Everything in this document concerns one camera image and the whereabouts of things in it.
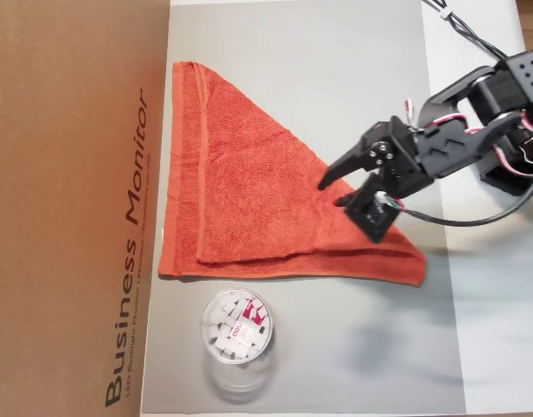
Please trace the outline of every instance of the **cardboard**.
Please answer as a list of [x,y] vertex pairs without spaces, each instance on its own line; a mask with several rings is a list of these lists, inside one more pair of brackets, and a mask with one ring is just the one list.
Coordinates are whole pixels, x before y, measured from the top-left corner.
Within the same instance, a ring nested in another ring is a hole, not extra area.
[[169,12],[0,0],[0,417],[139,415]]

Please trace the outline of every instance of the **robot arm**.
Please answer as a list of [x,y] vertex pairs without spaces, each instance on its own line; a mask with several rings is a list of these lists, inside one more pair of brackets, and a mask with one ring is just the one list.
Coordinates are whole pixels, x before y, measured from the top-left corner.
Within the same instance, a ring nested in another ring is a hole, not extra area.
[[[457,104],[464,99],[470,101],[484,125],[482,129],[468,129],[464,116],[457,113]],[[400,212],[414,213],[397,208],[395,199],[415,194],[436,179],[479,163],[494,152],[500,157],[509,156],[515,163],[523,162],[519,159],[523,154],[530,163],[527,154],[533,155],[533,51],[504,58],[495,67],[476,69],[431,97],[422,107],[418,126],[421,128],[408,126],[396,116],[389,122],[376,123],[355,147],[327,169],[318,184],[323,190],[358,169],[378,169],[360,189],[336,202],[345,207],[346,215],[373,242],[382,240]],[[502,185],[509,182],[512,172],[517,171],[510,169]],[[533,183],[533,173],[526,176],[526,182],[517,184],[521,190]],[[476,225],[459,223],[451,225]]]

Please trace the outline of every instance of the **label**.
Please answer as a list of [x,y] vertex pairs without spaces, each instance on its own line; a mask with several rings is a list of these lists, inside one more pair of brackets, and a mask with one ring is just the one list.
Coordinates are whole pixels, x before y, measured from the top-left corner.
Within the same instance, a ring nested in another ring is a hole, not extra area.
[[258,326],[261,326],[263,324],[264,318],[260,318],[260,315],[256,313],[257,309],[252,305],[252,301],[249,301],[247,303],[247,307],[245,307],[245,310],[241,314],[242,317],[244,317],[247,320],[252,321],[253,323],[257,324]]
[[235,339],[239,343],[244,344],[247,348],[250,348],[252,346],[250,337],[253,335],[253,332],[256,332],[256,330],[250,328],[250,326],[240,321],[237,321],[235,326],[231,329],[230,336],[232,339]]

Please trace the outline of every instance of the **folded towel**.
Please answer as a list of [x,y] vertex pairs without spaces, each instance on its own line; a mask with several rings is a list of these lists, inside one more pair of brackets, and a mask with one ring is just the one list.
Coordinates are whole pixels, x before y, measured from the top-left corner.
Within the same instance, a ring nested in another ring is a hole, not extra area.
[[214,71],[173,68],[161,275],[348,276],[420,285],[423,255],[397,229],[372,244],[316,186],[326,164]]

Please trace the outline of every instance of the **table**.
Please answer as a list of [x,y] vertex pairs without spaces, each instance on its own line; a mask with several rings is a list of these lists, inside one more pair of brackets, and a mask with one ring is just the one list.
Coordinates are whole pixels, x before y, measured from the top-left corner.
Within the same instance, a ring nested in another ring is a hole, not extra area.
[[[172,5],[182,3],[227,2],[172,0]],[[524,49],[515,0],[452,5],[479,36],[506,53]],[[476,66],[493,63],[427,4],[423,23],[432,93]],[[473,112],[462,110],[476,125]],[[442,193],[444,215],[453,219],[485,217],[511,201],[478,182],[470,169],[442,180]],[[533,204],[484,228],[447,228],[446,238],[468,413],[533,411]],[[506,274],[506,268],[516,276]]]

